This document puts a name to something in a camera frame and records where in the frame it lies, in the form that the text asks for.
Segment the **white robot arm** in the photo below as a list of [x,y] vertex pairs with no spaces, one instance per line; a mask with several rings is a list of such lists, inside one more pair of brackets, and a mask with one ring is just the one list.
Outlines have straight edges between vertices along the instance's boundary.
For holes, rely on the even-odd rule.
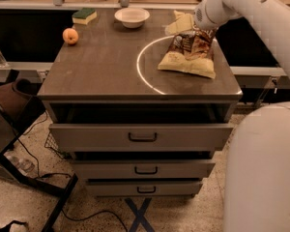
[[[203,0],[201,29],[242,16],[290,79],[290,7],[279,0]],[[261,107],[229,145],[223,232],[290,232],[290,101]]]

